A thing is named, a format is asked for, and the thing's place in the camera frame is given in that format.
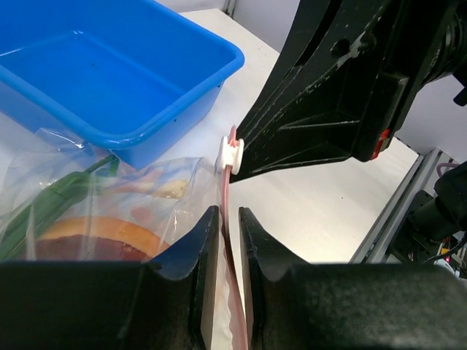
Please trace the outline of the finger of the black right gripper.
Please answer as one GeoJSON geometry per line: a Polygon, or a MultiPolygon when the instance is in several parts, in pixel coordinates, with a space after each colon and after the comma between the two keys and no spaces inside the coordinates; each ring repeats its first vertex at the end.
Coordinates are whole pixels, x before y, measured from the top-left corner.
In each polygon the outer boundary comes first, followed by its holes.
{"type": "Polygon", "coordinates": [[[371,121],[368,108],[385,48],[374,28],[387,7],[300,2],[279,58],[237,128],[244,153],[232,182],[377,154],[382,123],[371,121]]]}

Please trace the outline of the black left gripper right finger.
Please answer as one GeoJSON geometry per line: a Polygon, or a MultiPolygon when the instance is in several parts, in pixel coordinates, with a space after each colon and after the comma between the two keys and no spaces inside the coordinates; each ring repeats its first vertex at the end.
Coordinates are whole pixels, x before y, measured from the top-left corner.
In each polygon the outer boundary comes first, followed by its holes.
{"type": "Polygon", "coordinates": [[[464,349],[466,288],[446,269],[311,264],[239,209],[251,349],[464,349]]]}

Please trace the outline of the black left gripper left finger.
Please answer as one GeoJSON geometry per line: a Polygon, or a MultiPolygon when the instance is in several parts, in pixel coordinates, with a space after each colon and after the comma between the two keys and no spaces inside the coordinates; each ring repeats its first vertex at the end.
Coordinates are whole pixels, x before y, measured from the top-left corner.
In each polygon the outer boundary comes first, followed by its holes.
{"type": "Polygon", "coordinates": [[[3,349],[209,349],[219,209],[149,262],[4,262],[3,349]]]}

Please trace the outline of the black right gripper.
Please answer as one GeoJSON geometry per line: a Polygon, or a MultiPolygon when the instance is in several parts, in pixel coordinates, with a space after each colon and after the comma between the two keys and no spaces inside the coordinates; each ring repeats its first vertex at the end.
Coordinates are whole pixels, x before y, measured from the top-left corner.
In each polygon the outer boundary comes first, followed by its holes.
{"type": "Polygon", "coordinates": [[[465,1],[386,1],[352,61],[353,106],[360,114],[351,156],[378,156],[403,125],[417,93],[466,68],[465,1]]]}

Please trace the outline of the clear zip top bag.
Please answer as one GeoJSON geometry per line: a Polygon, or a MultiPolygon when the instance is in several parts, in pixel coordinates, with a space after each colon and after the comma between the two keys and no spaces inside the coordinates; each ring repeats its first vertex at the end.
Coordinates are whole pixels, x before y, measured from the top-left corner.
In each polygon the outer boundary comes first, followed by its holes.
{"type": "MultiPolygon", "coordinates": [[[[42,129],[39,135],[50,141],[51,146],[34,145],[22,151],[7,169],[4,186],[1,189],[1,240],[2,229],[14,209],[29,203],[41,190],[65,175],[73,171],[84,171],[110,156],[72,141],[55,131],[42,129]]],[[[246,349],[248,347],[246,322],[228,224],[228,183],[233,175],[230,169],[217,171],[216,161],[211,163],[205,158],[196,157],[153,163],[141,170],[135,170],[121,159],[118,160],[120,162],[116,174],[109,173],[109,165],[97,170],[92,177],[85,199],[70,207],[55,222],[75,217],[117,218],[147,228],[171,247],[193,229],[210,206],[218,207],[220,221],[215,308],[212,343],[209,349],[246,349]]],[[[151,260],[41,261],[25,259],[20,254],[10,260],[1,260],[1,264],[10,262],[147,263],[151,260]]]]}

